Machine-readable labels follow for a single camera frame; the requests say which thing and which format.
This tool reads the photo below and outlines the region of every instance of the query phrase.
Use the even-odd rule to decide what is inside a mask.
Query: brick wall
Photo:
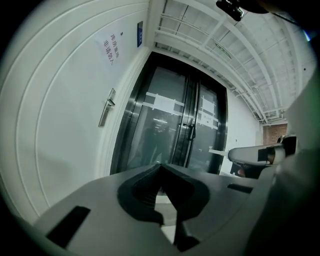
[[[263,145],[275,144],[281,135],[286,135],[287,124],[263,127]]]

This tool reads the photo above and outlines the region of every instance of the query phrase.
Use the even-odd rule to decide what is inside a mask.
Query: black strip
[[[232,190],[244,192],[244,193],[247,193],[247,194],[250,194],[252,189],[253,189],[253,187],[243,186],[243,185],[238,185],[238,184],[229,184],[228,188],[232,189]]]
[[[46,237],[58,246],[66,248],[89,212],[90,209],[86,207],[76,206]]]

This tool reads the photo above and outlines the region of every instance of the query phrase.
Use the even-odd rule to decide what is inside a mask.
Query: door handle
[[[196,137],[196,126],[194,124],[191,124],[190,127],[191,127],[191,132],[190,132],[188,141],[193,141]]]
[[[112,90],[110,92],[110,95],[109,95],[109,97],[106,100],[106,103],[104,105],[104,108],[103,108],[103,111],[102,111],[102,115],[101,115],[98,127],[105,126],[108,112],[110,111],[111,107],[114,107],[116,105],[114,103],[114,100],[113,100],[115,94],[116,94],[116,91],[115,91],[115,89],[112,88]]]
[[[183,126],[186,126],[187,128],[192,128],[193,124],[187,124],[187,123],[183,123]]]

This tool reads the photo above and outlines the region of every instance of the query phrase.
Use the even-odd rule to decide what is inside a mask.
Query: white sign
[[[214,117],[212,115],[206,114],[204,112],[201,113],[201,119],[200,119],[199,123],[201,125],[208,126],[211,129],[218,130],[218,127],[214,125]]]
[[[121,58],[121,36],[116,31],[118,29],[106,29],[95,39],[107,67],[114,67]]]
[[[202,97],[202,110],[208,111],[209,113],[215,113],[215,104],[206,100],[205,97]]]
[[[161,95],[156,95],[153,108],[173,114],[175,109],[175,100]]]

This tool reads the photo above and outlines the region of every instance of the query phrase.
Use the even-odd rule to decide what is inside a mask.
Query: paper notice on glass
[[[209,113],[214,114],[215,104],[213,102],[210,102],[209,100],[206,100],[204,97],[202,97],[202,110],[205,110],[205,111],[208,111]]]
[[[154,99],[153,109],[162,110],[173,114],[175,109],[175,100],[161,95],[156,95]]]
[[[200,124],[208,126],[211,129],[218,129],[218,127],[214,125],[214,117],[203,112],[201,114]]]

